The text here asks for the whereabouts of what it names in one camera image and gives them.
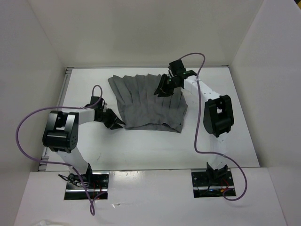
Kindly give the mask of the grey pleated skirt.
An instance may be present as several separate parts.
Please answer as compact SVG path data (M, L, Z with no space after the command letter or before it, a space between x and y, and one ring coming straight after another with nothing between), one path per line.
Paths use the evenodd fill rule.
M188 109L185 97L180 88L169 97L155 96L160 79L160 74L108 79L125 129L182 132Z

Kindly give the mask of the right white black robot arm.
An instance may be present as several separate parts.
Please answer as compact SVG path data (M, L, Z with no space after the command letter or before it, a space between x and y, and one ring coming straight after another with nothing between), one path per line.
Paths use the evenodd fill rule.
M194 149L197 153L209 154L211 159L206 163L206 179L211 185L217 185L222 180L222 175L228 170L224 162L225 144L227 134L234 124L232 101L228 95L220 95L213 91L203 81L197 78L194 71L183 73L170 78L163 74L154 95L169 97L174 94L175 88L183 88L198 97L198 121L194 138ZM210 135L210 151L197 149L200 122L203 122L205 131Z

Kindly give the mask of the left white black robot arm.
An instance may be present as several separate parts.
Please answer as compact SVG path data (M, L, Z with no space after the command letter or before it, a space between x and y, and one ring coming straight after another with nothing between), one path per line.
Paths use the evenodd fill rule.
M71 170L71 175L67 179L77 181L83 188L89 188L96 179L90 164L84 160L77 148L79 126L93 121L103 123L111 130L125 126L125 123L109 108L104 110L87 108L74 112L51 111L42 137L43 145L57 153L62 158L63 164Z

